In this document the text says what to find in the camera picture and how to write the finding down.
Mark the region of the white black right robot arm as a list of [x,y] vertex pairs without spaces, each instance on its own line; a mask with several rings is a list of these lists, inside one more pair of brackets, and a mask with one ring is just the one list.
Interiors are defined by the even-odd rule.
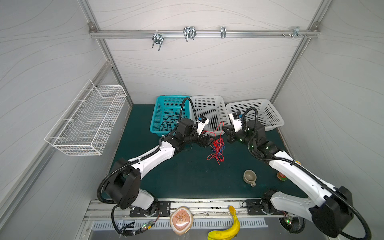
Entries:
[[246,144],[253,157],[283,174],[306,194],[305,198],[300,198],[279,191],[269,191],[265,197],[269,209],[310,220],[323,234],[331,238],[342,235],[352,239],[352,236],[343,231],[358,216],[350,190],[343,186],[337,188],[301,166],[287,152],[267,140],[265,127],[259,121],[245,123],[237,119],[233,125],[223,126],[222,129],[228,142]]

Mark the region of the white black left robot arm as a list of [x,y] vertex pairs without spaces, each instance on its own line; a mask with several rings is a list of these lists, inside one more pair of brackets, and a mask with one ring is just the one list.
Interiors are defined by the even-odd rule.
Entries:
[[209,122],[204,116],[196,121],[181,119],[174,130],[159,139],[159,145],[155,148],[130,160],[119,159],[112,172],[100,183],[98,200],[105,204],[116,204],[122,210],[139,207],[152,212],[155,197],[140,189],[141,180],[155,167],[181,152],[187,144],[208,147],[214,141],[204,131]]

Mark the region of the white perforated basket middle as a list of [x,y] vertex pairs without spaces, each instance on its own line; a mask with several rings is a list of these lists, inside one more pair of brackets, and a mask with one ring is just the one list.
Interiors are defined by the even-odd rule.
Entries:
[[224,99],[221,96],[193,96],[191,100],[194,104],[197,117],[206,117],[209,123],[204,127],[210,136],[221,136],[225,132],[222,126],[231,124]]

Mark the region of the white perforated basket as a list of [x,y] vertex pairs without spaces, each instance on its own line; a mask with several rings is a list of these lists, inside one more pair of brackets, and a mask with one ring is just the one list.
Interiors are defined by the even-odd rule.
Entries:
[[241,112],[242,114],[249,108],[254,107],[258,110],[258,120],[265,127],[266,131],[274,130],[285,124],[282,116],[274,105],[267,99],[248,100],[226,104],[229,114]]
[[225,132],[222,126],[231,124],[224,99],[221,96],[193,96],[191,100],[194,104],[197,117],[206,117],[209,123],[204,127],[210,136],[221,136]]

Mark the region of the white perforated basket right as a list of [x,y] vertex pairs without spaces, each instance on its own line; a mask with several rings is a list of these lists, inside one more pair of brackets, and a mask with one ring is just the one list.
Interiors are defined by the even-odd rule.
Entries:
[[274,105],[267,99],[248,100],[226,104],[229,114],[241,112],[242,114],[249,108],[254,107],[258,110],[258,120],[265,127],[266,131],[274,130],[285,124],[282,116]]

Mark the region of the olive ceramic cup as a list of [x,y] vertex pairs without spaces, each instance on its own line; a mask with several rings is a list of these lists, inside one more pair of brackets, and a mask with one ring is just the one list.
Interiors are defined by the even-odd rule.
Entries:
[[257,175],[252,170],[246,170],[243,174],[243,180],[245,183],[249,184],[251,187],[256,186]]

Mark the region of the teal perforated basket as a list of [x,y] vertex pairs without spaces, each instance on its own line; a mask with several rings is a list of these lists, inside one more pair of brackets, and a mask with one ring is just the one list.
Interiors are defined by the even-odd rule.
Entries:
[[156,100],[150,125],[150,132],[161,137],[171,132],[177,125],[183,100],[187,96],[160,96]]

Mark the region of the yellow red capped bottle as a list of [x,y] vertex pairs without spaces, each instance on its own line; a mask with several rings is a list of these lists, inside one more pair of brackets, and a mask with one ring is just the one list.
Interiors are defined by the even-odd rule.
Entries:
[[[301,162],[299,162],[299,161],[295,161],[296,162],[296,164],[298,164],[298,165],[302,165],[301,164]],[[281,172],[278,172],[277,173],[277,178],[280,180],[280,181],[282,181],[282,182],[285,182],[285,181],[287,181],[288,180],[288,178],[283,174],[283,173],[281,173]]]

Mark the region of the round wooden toy face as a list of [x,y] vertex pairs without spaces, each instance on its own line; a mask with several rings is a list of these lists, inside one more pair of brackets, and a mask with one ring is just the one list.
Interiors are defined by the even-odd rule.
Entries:
[[192,212],[185,206],[176,209],[170,216],[171,228],[177,235],[187,233],[192,228],[193,222]]

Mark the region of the metal clamp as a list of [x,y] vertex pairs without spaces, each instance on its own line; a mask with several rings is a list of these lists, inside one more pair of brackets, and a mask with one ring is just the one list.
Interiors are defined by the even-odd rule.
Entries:
[[225,39],[227,35],[226,27],[221,27],[221,39]]
[[293,29],[292,33],[286,35],[286,34],[282,34],[282,36],[284,38],[291,38],[291,39],[295,39],[295,38],[301,38],[301,39],[304,39],[304,38],[308,38],[309,35],[308,34],[302,34],[300,32],[300,28],[299,27],[296,27],[295,29]]
[[159,33],[155,33],[155,34],[153,34],[152,41],[153,41],[152,48],[155,45],[158,45],[158,51],[160,51],[161,47],[163,45],[163,42],[164,42],[164,37]]
[[183,34],[184,34],[186,42],[188,42],[189,39],[194,40],[196,35],[197,35],[196,28],[193,26],[186,27],[183,29]]

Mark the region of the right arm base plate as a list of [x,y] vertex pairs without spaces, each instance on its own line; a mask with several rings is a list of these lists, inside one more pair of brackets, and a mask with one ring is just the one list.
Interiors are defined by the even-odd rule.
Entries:
[[276,210],[272,204],[263,199],[248,199],[242,202],[241,208],[247,210],[250,216],[261,216],[261,215],[281,215],[282,212]]

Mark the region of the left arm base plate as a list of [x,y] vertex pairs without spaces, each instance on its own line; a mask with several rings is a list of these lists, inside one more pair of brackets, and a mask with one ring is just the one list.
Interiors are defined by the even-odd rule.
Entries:
[[143,210],[139,207],[134,207],[130,210],[131,218],[147,218],[147,217],[169,217],[171,210],[171,201],[159,201],[155,200],[152,205],[147,209]]

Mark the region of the aluminium overhead rail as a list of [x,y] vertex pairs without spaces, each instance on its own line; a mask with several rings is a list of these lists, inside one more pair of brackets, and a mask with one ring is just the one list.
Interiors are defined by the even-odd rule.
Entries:
[[[229,30],[226,38],[250,39],[250,38],[284,38],[282,34],[290,34],[293,30]],[[221,30],[196,30],[196,39],[221,39]],[[321,32],[313,30],[300,30],[302,34],[308,34],[309,38],[317,38]],[[151,39],[153,34],[159,33],[164,39],[183,39],[182,30],[158,30],[158,31],[97,31],[90,33],[93,39]]]

